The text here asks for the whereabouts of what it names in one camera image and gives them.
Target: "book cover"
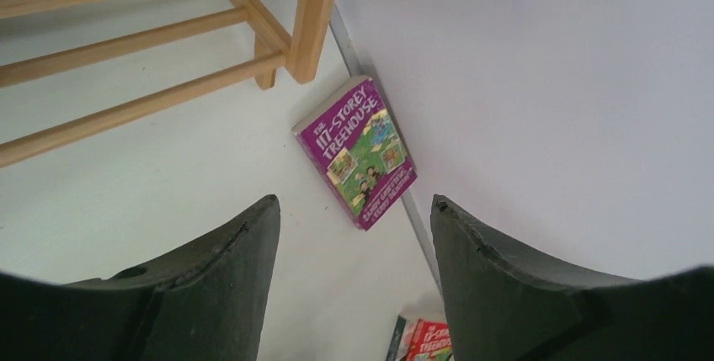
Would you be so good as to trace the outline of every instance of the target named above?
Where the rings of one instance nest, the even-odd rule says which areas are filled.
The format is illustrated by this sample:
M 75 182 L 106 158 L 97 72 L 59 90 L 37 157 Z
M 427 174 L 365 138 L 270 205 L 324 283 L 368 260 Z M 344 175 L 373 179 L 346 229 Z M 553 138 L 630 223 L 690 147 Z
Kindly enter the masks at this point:
M 352 221 L 369 230 L 417 175 L 370 77 L 353 77 L 293 132 Z
M 444 322 L 419 319 L 406 361 L 452 361 L 451 335 Z
M 386 361 L 406 359 L 417 323 L 418 319 L 408 319 L 401 315 L 397 318 L 397 325 L 394 326 L 392 340 L 389 342 L 389 350 L 386 352 Z

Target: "the 117-storey treehouse book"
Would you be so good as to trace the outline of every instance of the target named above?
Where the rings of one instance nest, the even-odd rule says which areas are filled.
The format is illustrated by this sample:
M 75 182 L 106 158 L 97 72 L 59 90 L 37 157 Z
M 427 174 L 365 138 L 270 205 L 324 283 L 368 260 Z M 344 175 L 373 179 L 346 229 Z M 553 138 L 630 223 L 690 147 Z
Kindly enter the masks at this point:
M 293 128 L 352 221 L 365 231 L 417 178 L 371 77 L 352 77 Z

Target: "wooden stool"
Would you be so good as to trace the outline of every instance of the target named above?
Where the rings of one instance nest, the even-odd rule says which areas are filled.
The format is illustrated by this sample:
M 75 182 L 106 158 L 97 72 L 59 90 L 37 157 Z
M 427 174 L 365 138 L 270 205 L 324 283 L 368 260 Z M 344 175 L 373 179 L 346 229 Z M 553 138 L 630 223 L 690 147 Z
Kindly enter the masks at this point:
M 101 0 L 0 0 L 0 19 Z M 112 108 L 0 145 L 0 167 L 81 140 L 134 119 L 254 77 L 262 89 L 275 84 L 277 68 L 299 83 L 317 73 L 334 0 L 298 0 L 293 35 L 260 0 L 230 0 L 234 9 L 96 44 L 0 66 L 0 88 L 145 50 L 241 22 L 255 32 L 255 57 Z

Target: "white floor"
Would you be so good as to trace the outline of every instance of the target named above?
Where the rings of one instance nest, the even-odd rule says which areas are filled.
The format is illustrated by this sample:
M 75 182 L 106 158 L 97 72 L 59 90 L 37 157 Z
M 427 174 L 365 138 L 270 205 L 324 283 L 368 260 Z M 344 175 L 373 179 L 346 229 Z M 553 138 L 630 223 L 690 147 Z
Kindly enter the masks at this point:
M 296 0 L 264 0 L 292 29 Z M 230 8 L 114 0 L 0 21 L 0 64 Z M 0 141 L 251 58 L 246 24 L 0 90 Z M 398 312 L 438 302 L 404 208 L 355 229 L 290 133 L 348 77 L 328 35 L 317 80 L 244 82 L 0 170 L 0 269 L 106 278 L 221 225 L 266 194 L 282 208 L 261 360 L 383 359 Z

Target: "white wall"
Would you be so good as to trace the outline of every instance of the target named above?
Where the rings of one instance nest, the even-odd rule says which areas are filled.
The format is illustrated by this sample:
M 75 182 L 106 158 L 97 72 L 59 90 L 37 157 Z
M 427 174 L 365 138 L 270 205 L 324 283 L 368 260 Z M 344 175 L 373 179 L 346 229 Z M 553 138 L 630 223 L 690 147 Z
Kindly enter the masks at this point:
M 432 194 L 634 278 L 714 263 L 714 0 L 338 0 Z

